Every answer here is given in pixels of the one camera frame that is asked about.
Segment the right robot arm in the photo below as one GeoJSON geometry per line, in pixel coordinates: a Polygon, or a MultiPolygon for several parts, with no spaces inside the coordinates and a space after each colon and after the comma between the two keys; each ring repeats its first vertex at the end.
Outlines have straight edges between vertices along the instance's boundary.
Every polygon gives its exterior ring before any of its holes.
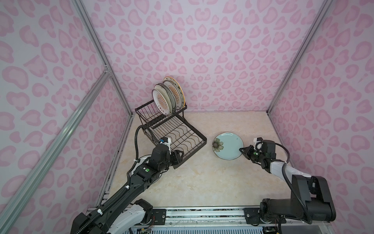
{"type": "Polygon", "coordinates": [[[285,219],[332,222],[337,212],[327,180],[303,173],[289,165],[290,152],[283,145],[257,138],[254,145],[240,148],[243,156],[269,174],[283,179],[291,191],[288,199],[263,199],[256,221],[282,224],[285,219]]]}

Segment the light green flower plate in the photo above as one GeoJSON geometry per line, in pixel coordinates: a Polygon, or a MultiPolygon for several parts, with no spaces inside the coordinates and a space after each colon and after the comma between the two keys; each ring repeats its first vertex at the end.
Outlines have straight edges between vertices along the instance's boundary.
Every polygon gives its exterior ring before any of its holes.
{"type": "Polygon", "coordinates": [[[214,154],[223,160],[235,160],[241,156],[243,140],[234,133],[222,133],[216,136],[212,142],[214,154]]]}

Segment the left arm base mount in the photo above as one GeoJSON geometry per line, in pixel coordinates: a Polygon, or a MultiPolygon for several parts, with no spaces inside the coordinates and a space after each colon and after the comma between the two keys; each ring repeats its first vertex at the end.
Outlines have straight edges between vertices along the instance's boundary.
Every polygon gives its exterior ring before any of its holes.
{"type": "Polygon", "coordinates": [[[139,225],[164,225],[166,222],[166,209],[152,209],[145,212],[139,225]]]}

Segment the black wire dish rack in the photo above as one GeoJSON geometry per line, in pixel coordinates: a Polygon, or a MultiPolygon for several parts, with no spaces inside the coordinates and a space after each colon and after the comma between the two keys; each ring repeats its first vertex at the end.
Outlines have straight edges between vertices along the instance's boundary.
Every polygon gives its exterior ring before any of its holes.
{"type": "Polygon", "coordinates": [[[153,100],[135,108],[141,123],[147,126],[143,132],[153,144],[156,145],[162,137],[169,137],[171,150],[183,152],[181,162],[174,165],[175,169],[183,165],[207,142],[207,138],[186,120],[186,109],[187,106],[166,116],[160,112],[153,100]]]}

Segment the white plate brown rim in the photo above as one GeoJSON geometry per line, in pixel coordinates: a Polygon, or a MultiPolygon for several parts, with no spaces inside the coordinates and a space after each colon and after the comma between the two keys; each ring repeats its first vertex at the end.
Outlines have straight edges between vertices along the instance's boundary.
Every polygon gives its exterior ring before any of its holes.
{"type": "Polygon", "coordinates": [[[163,83],[154,86],[153,99],[156,106],[165,116],[176,111],[176,100],[172,91],[163,83]]]}

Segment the white plate dark blue rim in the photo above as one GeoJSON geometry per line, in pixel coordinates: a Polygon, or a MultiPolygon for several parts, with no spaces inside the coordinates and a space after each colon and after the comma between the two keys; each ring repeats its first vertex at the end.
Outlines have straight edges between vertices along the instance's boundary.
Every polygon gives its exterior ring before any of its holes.
{"type": "Polygon", "coordinates": [[[173,93],[163,83],[159,83],[158,85],[160,86],[160,93],[163,95],[169,107],[170,114],[174,114],[176,112],[176,100],[173,93]]]}

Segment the cream star cartoon plate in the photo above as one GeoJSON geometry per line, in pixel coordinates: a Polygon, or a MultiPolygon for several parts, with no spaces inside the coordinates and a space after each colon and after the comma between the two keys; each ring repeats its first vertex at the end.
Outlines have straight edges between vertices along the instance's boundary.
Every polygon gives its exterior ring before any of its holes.
{"type": "Polygon", "coordinates": [[[184,92],[182,90],[182,87],[180,86],[180,84],[178,83],[177,80],[175,80],[174,78],[172,77],[164,77],[163,79],[163,82],[164,81],[171,81],[175,84],[175,86],[178,88],[179,92],[181,93],[181,98],[182,98],[182,103],[183,103],[183,108],[185,107],[186,105],[186,100],[185,100],[185,95],[184,95],[184,92]]]}

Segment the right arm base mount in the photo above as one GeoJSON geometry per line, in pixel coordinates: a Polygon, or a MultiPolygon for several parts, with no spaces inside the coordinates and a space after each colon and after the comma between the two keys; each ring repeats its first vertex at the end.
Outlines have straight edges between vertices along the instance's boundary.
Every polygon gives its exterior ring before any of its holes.
{"type": "Polygon", "coordinates": [[[265,218],[260,216],[260,208],[244,208],[243,213],[244,213],[244,218],[245,222],[248,225],[252,226],[259,226],[259,225],[265,225],[265,224],[278,224],[279,221],[281,224],[286,224],[286,219],[284,217],[281,218],[265,218]]]}

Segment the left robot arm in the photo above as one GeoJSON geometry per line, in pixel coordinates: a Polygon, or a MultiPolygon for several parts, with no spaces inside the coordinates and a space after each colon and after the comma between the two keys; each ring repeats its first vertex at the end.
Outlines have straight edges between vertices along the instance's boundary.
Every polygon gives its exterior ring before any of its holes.
{"type": "Polygon", "coordinates": [[[136,198],[154,184],[163,172],[182,162],[184,152],[157,145],[152,154],[135,161],[127,182],[105,203],[74,220],[72,234],[119,234],[138,223],[151,221],[153,206],[136,198]]]}

